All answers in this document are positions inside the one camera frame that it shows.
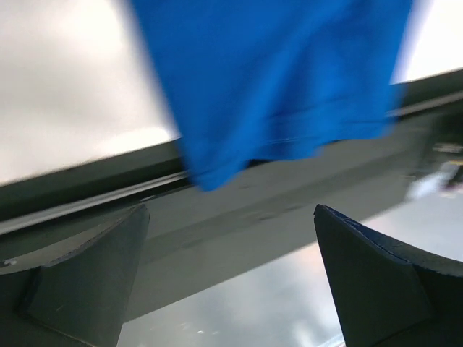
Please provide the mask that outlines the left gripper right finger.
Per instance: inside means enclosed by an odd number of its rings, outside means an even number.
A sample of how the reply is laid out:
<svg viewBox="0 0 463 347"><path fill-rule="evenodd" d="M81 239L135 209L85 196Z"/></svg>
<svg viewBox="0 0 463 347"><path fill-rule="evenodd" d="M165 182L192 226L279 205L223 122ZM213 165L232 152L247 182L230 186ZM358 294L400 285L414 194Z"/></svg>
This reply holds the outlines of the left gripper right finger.
<svg viewBox="0 0 463 347"><path fill-rule="evenodd" d="M320 253L347 346L461 346L462 263L314 211Z"/></svg>

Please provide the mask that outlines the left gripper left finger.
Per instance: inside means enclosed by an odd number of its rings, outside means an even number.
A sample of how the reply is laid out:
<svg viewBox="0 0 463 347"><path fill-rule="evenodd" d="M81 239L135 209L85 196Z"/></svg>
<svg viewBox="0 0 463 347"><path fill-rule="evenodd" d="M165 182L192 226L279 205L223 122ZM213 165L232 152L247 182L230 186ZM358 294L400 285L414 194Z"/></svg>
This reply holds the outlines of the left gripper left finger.
<svg viewBox="0 0 463 347"><path fill-rule="evenodd" d="M3 346L115 346L148 232L146 206L1 237Z"/></svg>

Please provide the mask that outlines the blue t shirt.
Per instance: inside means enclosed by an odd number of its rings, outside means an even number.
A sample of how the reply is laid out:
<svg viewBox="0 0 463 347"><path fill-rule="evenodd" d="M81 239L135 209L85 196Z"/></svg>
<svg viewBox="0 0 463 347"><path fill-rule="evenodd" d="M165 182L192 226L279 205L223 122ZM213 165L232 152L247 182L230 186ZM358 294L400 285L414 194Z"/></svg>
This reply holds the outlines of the blue t shirt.
<svg viewBox="0 0 463 347"><path fill-rule="evenodd" d="M132 1L195 185L390 126L411 1Z"/></svg>

